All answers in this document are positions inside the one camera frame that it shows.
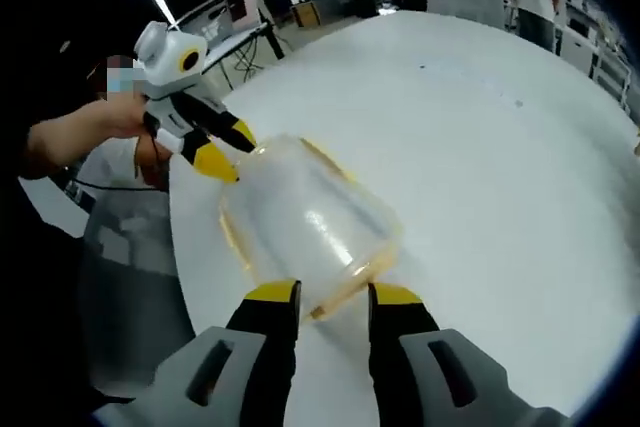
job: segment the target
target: round white table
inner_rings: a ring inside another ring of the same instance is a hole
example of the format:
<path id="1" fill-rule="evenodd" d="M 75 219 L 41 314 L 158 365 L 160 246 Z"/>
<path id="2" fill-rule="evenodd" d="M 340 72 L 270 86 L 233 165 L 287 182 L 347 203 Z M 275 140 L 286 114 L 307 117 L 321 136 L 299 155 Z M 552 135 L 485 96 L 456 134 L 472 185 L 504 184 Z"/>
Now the round white table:
<path id="1" fill-rule="evenodd" d="M 600 87 L 505 32 L 417 12 L 360 22 L 226 99 L 258 139 L 323 147 L 405 228 L 383 280 L 571 415 L 620 353 L 640 288 L 637 128 Z M 171 222 L 196 333 L 253 288 L 218 224 L 221 184 L 171 162 Z M 301 327 L 287 425 L 376 425 L 366 298 Z"/>

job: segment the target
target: floor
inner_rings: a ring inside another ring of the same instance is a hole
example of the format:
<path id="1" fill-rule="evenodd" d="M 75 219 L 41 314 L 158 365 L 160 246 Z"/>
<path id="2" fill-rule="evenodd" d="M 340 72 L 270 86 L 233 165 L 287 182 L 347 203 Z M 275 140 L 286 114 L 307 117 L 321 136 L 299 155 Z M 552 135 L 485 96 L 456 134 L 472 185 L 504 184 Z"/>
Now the floor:
<path id="1" fill-rule="evenodd" d="M 279 38 L 278 41 L 280 42 L 282 50 L 286 56 L 293 50 L 304 47 L 314 40 L 318 40 L 327 34 L 348 27 L 349 25 L 353 25 L 361 20 L 362 19 L 358 17 L 347 17 L 329 25 L 321 25 L 313 28 L 300 28 L 297 24 L 291 23 L 280 29 L 274 28 L 274 31 L 276 36 Z M 269 43 L 264 37 L 257 38 L 257 46 L 254 47 L 251 44 L 248 44 L 241 50 L 246 53 L 245 55 L 247 55 L 248 58 L 251 58 L 253 56 L 254 49 L 254 65 L 262 68 L 268 68 L 278 61 L 271 50 Z M 229 77 L 234 89 L 240 87 L 245 82 L 245 70 L 242 68 L 240 58 L 240 54 L 234 54 L 222 61 L 224 71 Z M 247 76 L 246 81 L 249 81 L 252 76 L 260 75 L 260 72 L 260 69 L 255 70 L 252 75 Z M 210 69 L 205 74 L 205 80 L 220 97 L 226 96 L 231 91 L 220 65 L 216 65 Z"/>

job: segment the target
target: transparent plastic jar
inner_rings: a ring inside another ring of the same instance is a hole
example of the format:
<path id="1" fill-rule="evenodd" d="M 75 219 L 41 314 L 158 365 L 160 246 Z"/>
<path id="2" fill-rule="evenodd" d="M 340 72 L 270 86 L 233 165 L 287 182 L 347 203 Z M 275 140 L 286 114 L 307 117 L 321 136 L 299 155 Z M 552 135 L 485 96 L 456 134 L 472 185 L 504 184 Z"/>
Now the transparent plastic jar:
<path id="1" fill-rule="evenodd" d="M 220 222 L 256 285 L 302 281 L 301 315 L 322 319 L 396 259 L 393 211 L 305 139 L 278 136 L 236 165 Z"/>

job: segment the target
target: desk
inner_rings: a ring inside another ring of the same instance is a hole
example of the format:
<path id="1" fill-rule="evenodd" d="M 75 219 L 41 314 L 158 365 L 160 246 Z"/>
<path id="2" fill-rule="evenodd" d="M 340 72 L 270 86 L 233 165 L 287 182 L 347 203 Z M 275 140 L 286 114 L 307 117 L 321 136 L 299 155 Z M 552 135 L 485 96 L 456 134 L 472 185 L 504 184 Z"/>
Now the desk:
<path id="1" fill-rule="evenodd" d="M 206 73 L 211 67 L 216 65 L 222 59 L 233 54 L 234 52 L 237 52 L 238 49 L 241 49 L 244 45 L 256 38 L 258 35 L 265 36 L 278 60 L 283 59 L 284 52 L 282 52 L 280 44 L 278 44 L 278 41 L 273 35 L 272 29 L 273 27 L 268 22 L 263 22 L 253 29 L 245 30 L 244 32 L 234 34 L 228 39 L 225 39 L 220 44 L 209 50 L 204 60 L 204 68 L 202 69 L 202 73 Z M 224 74 L 224 77 L 229 84 L 229 88 L 233 90 L 233 85 L 231 85 L 231 81 L 229 80 L 229 77 L 227 77 L 227 73 L 222 66 L 221 68 L 222 73 Z"/>
<path id="2" fill-rule="evenodd" d="M 258 139 L 306 136 L 394 208 L 404 249 L 383 279 L 499 361 L 525 400 L 572 414 L 608 372 L 640 299 L 637 128 L 582 73 L 497 29 L 398 12 L 224 100 Z M 170 177 L 200 333 L 226 325 L 252 284 L 218 224 L 220 183 L 176 156 Z M 287 425 L 377 425 L 366 312 L 360 295 L 301 328 Z"/>

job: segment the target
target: clear plastic container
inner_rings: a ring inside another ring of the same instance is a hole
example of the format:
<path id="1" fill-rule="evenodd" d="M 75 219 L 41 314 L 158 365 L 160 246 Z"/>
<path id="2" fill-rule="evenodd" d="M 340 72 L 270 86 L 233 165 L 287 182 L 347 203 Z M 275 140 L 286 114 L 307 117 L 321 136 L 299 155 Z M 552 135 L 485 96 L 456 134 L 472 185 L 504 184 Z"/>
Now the clear plastic container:
<path id="1" fill-rule="evenodd" d="M 330 315 L 395 263 L 400 224 L 310 142 L 279 136 L 236 166 L 220 222 L 257 285 L 302 281 L 301 315 Z"/>

